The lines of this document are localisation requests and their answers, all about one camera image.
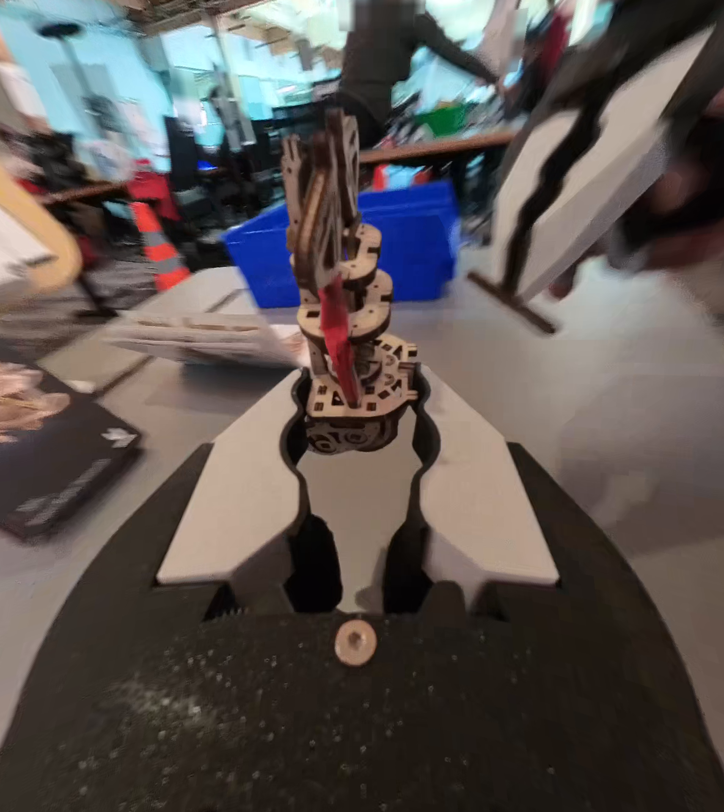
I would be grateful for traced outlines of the laser-cut wooden part sheets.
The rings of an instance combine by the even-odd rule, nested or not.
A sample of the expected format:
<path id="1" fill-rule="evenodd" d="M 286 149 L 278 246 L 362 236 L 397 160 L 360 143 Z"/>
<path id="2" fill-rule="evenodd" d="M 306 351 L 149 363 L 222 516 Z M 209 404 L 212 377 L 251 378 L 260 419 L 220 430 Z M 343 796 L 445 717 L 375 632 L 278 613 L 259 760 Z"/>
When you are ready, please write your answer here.
<path id="1" fill-rule="evenodd" d="M 105 340 L 116 348 L 183 363 L 253 368 L 310 368 L 307 341 L 296 326 L 258 314 L 126 314 Z"/>

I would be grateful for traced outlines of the orange traffic cone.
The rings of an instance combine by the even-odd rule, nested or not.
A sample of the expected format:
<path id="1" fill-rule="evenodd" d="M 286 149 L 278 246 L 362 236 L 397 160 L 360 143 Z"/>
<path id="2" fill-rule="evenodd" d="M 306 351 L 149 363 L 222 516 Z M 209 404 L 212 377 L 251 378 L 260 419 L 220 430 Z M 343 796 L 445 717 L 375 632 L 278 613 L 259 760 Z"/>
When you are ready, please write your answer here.
<path id="1" fill-rule="evenodd" d="M 164 233 L 153 208 L 141 201 L 129 204 L 143 241 L 147 260 L 154 267 L 154 285 L 158 292 L 169 291 L 191 277 L 181 254 Z"/>

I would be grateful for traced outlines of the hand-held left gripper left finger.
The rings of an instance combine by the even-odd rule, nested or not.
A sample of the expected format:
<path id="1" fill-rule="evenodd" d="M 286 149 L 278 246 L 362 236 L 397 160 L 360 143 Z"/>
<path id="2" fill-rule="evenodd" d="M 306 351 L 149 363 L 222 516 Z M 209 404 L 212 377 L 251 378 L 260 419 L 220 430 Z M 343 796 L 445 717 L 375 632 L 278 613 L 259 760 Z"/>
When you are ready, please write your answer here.
<path id="1" fill-rule="evenodd" d="M 294 572 L 288 536 L 309 508 L 286 444 L 302 417 L 305 370 L 289 373 L 221 432 L 157 573 L 160 586 L 226 584 L 248 608 Z"/>

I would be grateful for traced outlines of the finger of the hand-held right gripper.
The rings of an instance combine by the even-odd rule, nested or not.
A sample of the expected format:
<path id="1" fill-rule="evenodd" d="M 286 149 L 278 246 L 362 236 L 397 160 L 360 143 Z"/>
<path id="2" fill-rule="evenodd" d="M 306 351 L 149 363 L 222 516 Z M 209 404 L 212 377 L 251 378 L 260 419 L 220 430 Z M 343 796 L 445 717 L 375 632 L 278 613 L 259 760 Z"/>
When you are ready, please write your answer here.
<path id="1" fill-rule="evenodd" d="M 592 112 L 565 110 L 526 127 L 501 165 L 492 218 L 492 280 L 546 289 L 592 242 Z"/>
<path id="2" fill-rule="evenodd" d="M 596 243 L 664 172 L 667 125 L 660 116 L 713 30 L 656 58 L 614 92 L 597 142 L 570 168 L 561 193 L 535 223 L 518 296 L 540 294 Z"/>

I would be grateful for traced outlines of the wooden model assembly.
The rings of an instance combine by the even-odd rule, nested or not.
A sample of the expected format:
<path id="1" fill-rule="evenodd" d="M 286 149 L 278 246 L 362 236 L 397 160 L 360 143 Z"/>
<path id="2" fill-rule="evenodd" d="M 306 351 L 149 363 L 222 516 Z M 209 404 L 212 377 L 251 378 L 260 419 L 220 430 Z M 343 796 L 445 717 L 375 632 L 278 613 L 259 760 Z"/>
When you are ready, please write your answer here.
<path id="1" fill-rule="evenodd" d="M 286 246 L 309 352 L 306 436 L 322 455 L 377 452 L 418 398 L 418 348 L 388 332 L 394 283 L 380 269 L 382 235 L 358 208 L 358 126 L 341 109 L 308 143 L 282 146 Z"/>

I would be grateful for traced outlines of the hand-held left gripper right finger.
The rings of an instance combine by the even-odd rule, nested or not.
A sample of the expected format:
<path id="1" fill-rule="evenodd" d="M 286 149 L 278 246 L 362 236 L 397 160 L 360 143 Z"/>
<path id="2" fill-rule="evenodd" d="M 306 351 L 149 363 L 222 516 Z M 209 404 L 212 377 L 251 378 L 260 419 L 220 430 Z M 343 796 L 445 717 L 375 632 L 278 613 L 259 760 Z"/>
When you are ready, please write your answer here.
<path id="1" fill-rule="evenodd" d="M 416 372 L 410 564 L 475 610 L 495 584 L 551 590 L 560 575 L 503 434 L 430 367 Z"/>

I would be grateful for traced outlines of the black light stand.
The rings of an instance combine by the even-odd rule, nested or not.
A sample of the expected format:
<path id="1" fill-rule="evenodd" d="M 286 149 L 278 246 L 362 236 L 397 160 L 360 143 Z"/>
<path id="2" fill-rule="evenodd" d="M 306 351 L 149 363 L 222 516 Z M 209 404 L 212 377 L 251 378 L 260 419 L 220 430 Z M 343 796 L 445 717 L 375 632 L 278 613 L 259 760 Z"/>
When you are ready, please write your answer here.
<path id="1" fill-rule="evenodd" d="M 113 140 L 117 133 L 121 133 L 116 108 L 108 96 L 94 88 L 73 44 L 75 39 L 83 35 L 83 26 L 75 22 L 56 21 L 41 25 L 38 33 L 44 39 L 60 43 L 71 73 L 79 87 L 80 100 L 85 113 L 91 117 L 100 139 Z"/>

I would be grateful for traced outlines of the wood edged background table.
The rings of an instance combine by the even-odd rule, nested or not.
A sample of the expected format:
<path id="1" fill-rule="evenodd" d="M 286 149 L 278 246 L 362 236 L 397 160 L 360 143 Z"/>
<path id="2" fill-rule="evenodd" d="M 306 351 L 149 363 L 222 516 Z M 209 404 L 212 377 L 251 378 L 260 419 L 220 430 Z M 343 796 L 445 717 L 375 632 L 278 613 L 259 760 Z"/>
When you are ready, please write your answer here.
<path id="1" fill-rule="evenodd" d="M 460 157 L 475 157 L 510 144 L 518 129 L 497 127 L 490 130 L 467 132 L 461 137 L 447 137 L 387 148 L 372 148 L 359 154 L 362 166 L 395 165 L 428 167 L 445 164 Z"/>

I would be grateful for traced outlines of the green crate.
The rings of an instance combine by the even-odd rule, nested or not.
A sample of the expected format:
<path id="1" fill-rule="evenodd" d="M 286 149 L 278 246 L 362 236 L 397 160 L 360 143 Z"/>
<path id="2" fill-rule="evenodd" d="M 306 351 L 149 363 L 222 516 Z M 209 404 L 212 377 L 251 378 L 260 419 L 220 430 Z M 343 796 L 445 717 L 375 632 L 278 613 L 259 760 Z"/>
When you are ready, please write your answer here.
<path id="1" fill-rule="evenodd" d="M 473 103 L 462 103 L 436 107 L 414 115 L 417 127 L 426 127 L 434 139 L 455 137 L 468 127 L 470 113 L 476 107 Z"/>

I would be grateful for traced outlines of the blue plastic bin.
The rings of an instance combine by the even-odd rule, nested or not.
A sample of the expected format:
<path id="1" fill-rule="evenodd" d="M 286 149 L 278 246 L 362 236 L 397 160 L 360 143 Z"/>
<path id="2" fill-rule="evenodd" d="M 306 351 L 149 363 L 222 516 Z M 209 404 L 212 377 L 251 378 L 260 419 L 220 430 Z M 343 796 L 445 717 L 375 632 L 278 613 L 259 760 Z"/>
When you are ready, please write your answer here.
<path id="1" fill-rule="evenodd" d="M 448 179 L 358 196 L 363 223 L 382 237 L 379 267 L 394 282 L 396 302 L 441 298 L 455 275 L 459 247 L 458 200 Z M 260 309 L 299 304 L 289 267 L 284 204 L 225 231 L 222 240 Z"/>

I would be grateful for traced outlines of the person's right hand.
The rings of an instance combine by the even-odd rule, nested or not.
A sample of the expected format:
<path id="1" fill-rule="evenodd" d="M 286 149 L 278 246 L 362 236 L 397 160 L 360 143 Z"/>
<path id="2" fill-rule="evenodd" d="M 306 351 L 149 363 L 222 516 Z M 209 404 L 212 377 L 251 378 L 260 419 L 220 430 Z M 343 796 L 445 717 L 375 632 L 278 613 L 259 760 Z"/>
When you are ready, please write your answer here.
<path id="1" fill-rule="evenodd" d="M 712 99 L 706 114 L 724 119 L 724 88 Z M 647 194 L 650 208 L 667 212 L 680 208 L 702 187 L 701 169 L 687 157 L 676 158 Z M 650 243 L 645 270 L 685 269 L 724 253 L 724 218 L 710 226 L 685 230 Z"/>

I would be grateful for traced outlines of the black model kit box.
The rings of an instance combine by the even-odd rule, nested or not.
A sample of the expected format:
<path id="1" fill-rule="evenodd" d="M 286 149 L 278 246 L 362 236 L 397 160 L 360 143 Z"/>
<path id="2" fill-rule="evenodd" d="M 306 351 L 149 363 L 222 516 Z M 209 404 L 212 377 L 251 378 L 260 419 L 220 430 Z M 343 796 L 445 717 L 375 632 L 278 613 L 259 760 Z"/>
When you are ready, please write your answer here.
<path id="1" fill-rule="evenodd" d="M 0 530 L 54 533 L 138 458 L 142 433 L 0 340 Z"/>

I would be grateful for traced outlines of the dark wooden model part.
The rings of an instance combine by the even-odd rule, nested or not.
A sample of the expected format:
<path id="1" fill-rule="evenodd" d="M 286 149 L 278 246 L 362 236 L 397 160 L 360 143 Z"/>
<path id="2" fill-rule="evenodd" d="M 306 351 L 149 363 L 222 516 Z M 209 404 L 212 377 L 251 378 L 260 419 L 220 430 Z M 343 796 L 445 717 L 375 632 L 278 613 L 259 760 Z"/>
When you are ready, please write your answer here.
<path id="1" fill-rule="evenodd" d="M 559 331 L 559 327 L 556 324 L 545 318 L 542 314 L 532 310 L 518 297 L 510 295 L 501 284 L 494 282 L 474 270 L 470 270 L 466 273 L 466 279 L 488 297 L 499 302 L 505 309 L 514 313 L 542 335 L 552 336 Z"/>

